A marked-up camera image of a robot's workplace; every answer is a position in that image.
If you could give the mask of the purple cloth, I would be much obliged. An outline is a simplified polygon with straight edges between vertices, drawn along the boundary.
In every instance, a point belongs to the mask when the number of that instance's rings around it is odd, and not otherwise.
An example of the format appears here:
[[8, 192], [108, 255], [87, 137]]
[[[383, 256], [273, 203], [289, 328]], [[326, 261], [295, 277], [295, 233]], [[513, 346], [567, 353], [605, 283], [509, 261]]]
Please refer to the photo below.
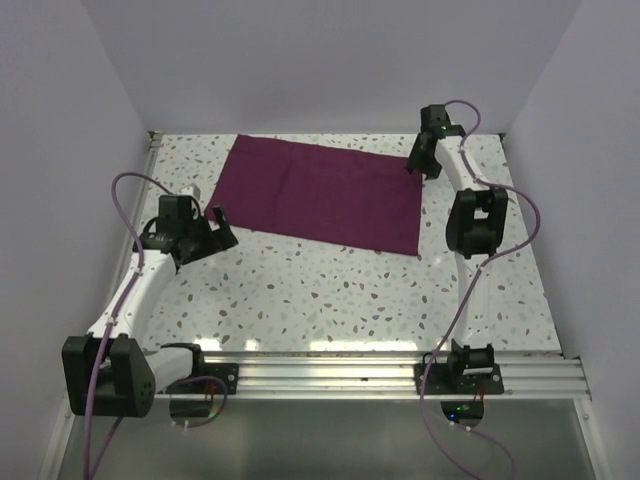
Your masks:
[[233, 226], [415, 256], [422, 180], [405, 159], [240, 135], [209, 201]]

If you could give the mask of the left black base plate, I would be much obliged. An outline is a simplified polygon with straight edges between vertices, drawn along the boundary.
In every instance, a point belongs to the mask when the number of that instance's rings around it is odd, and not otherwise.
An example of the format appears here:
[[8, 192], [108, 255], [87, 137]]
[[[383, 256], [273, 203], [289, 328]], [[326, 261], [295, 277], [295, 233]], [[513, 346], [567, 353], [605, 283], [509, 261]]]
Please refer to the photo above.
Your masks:
[[223, 386], [228, 395], [235, 395], [239, 379], [237, 363], [205, 363], [200, 369], [170, 385], [168, 394], [223, 394]]

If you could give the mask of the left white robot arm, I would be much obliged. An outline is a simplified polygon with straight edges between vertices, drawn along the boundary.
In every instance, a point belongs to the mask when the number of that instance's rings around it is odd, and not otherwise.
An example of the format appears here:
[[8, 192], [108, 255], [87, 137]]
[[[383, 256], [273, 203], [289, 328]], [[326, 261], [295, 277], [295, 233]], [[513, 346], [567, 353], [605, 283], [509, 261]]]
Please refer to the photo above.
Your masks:
[[156, 393], [176, 384], [189, 393], [205, 386], [208, 369], [200, 346], [174, 342], [145, 354], [140, 341], [180, 269], [237, 243], [221, 206], [201, 210], [191, 196], [161, 196], [157, 215], [134, 240], [127, 272], [104, 313], [85, 334], [63, 344], [74, 414], [142, 418]]

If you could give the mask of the aluminium front rail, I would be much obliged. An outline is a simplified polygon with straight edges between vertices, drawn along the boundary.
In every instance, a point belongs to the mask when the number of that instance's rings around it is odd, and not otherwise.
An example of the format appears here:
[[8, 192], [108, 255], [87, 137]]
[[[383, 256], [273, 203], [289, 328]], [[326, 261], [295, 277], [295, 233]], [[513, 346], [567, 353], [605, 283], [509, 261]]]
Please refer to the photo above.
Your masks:
[[[415, 400], [416, 352], [216, 354], [208, 364], [239, 366], [236, 397], [246, 400]], [[500, 352], [505, 387], [495, 400], [589, 399], [582, 363], [559, 355]]]

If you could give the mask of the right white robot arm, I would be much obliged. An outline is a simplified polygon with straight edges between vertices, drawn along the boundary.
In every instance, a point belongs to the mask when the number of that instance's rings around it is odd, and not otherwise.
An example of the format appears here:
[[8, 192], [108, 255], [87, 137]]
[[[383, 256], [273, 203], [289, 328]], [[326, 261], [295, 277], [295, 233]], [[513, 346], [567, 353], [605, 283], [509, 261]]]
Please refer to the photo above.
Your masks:
[[462, 141], [459, 134], [440, 139], [419, 134], [407, 162], [409, 171], [427, 179], [445, 172], [455, 193], [445, 240], [456, 261], [462, 310], [454, 316], [446, 361], [429, 368], [430, 393], [468, 392], [498, 374], [489, 327], [490, 267], [483, 262], [502, 243], [508, 194], [489, 185]]

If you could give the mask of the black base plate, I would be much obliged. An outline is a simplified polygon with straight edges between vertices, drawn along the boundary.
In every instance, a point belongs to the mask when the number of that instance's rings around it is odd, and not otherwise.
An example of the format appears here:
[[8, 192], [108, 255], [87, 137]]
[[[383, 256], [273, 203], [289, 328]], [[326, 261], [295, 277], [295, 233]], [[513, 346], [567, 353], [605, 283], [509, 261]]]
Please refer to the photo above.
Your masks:
[[237, 363], [205, 363], [200, 369], [170, 385], [168, 394], [223, 394], [223, 386], [228, 395], [235, 395], [239, 379]]
[[[422, 389], [426, 365], [417, 363], [413, 366], [413, 378], [416, 393]], [[471, 374], [455, 377], [445, 364], [432, 364], [426, 381], [425, 395], [501, 395], [505, 388], [498, 365], [489, 374]]]

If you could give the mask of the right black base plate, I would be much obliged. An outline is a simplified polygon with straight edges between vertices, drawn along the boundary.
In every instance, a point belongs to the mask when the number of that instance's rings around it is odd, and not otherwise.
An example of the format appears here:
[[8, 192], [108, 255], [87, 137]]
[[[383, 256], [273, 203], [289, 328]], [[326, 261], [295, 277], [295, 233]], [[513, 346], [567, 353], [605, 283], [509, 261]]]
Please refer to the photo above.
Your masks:
[[[413, 378], [416, 393], [422, 389], [426, 365], [417, 363], [413, 366]], [[501, 395], [505, 388], [498, 365], [489, 374], [471, 374], [455, 377], [445, 364], [432, 364], [426, 381], [425, 395]]]

